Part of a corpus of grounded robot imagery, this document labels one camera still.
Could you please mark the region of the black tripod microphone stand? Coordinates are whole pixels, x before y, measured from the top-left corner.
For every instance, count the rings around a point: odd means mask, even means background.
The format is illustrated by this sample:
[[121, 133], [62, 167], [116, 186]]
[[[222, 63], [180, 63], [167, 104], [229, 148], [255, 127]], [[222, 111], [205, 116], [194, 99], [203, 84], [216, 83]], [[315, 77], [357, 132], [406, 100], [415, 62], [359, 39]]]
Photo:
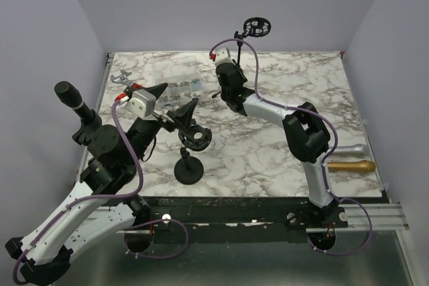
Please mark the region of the black tripod microphone stand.
[[235, 32], [233, 38], [237, 39], [237, 66], [240, 68], [241, 60], [241, 48], [243, 43], [240, 40], [244, 40], [247, 37], [262, 38], [269, 34], [271, 31], [271, 22], [263, 17], [251, 17], [243, 23], [243, 32]]

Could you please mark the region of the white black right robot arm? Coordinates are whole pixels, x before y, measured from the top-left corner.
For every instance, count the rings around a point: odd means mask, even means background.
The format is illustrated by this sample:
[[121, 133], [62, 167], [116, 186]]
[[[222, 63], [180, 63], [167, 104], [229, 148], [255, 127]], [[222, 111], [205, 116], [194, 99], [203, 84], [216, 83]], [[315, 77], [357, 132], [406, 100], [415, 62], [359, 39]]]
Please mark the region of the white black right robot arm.
[[221, 99], [233, 112], [262, 119], [284, 130], [290, 152], [304, 168], [311, 203], [309, 221], [317, 227], [325, 226], [332, 220], [338, 202], [332, 195], [324, 162], [330, 134], [317, 110], [308, 102], [300, 106], [273, 106], [245, 87], [247, 79], [235, 61], [215, 66]]

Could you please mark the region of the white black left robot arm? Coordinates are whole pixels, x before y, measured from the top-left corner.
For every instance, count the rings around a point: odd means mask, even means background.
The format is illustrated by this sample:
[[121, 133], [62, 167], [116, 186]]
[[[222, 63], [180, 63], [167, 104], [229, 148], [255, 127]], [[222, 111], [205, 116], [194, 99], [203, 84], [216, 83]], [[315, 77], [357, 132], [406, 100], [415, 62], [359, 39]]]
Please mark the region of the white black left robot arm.
[[124, 194], [121, 189], [134, 178], [143, 181], [140, 162], [161, 129], [192, 137], [198, 99], [166, 115], [157, 115], [154, 105], [166, 87], [164, 83], [149, 88], [131, 85], [115, 99], [113, 114], [125, 105], [136, 115], [132, 126], [124, 131], [119, 121], [103, 124], [71, 83], [55, 85], [60, 101], [80, 117], [80, 128], [73, 139], [88, 148], [92, 159], [55, 211], [27, 236], [7, 241], [5, 248], [15, 260], [15, 284], [51, 285], [82, 252], [104, 237], [126, 228], [152, 228], [158, 223], [138, 191]]

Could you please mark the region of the silver microphone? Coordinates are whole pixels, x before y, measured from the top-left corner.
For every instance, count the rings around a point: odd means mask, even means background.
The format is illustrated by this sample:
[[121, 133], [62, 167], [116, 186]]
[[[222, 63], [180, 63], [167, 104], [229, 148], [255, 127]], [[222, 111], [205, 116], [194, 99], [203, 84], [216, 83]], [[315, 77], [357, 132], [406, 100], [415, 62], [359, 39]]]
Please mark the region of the silver microphone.
[[347, 146], [338, 146], [333, 152], [333, 155], [354, 155], [365, 156], [369, 153], [369, 148], [364, 144], [355, 144]]

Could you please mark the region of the gold microphone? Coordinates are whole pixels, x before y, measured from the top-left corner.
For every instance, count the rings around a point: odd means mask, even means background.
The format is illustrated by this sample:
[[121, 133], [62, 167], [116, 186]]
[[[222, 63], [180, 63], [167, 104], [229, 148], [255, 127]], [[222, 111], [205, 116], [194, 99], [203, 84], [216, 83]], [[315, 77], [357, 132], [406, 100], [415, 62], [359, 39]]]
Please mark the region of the gold microphone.
[[371, 173], [376, 170], [373, 161], [362, 160], [354, 162], [328, 162], [329, 171], [345, 171], [356, 173]]

